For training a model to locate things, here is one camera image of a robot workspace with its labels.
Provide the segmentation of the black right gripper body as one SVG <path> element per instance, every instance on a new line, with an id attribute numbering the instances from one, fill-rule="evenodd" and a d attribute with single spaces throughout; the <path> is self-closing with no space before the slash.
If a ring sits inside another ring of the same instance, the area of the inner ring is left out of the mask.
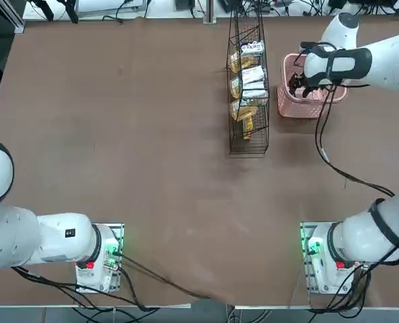
<path id="1" fill-rule="evenodd" d="M 295 74 L 295 88 L 317 87 L 317 82 L 313 77 L 307 77 L 305 73 Z"/>

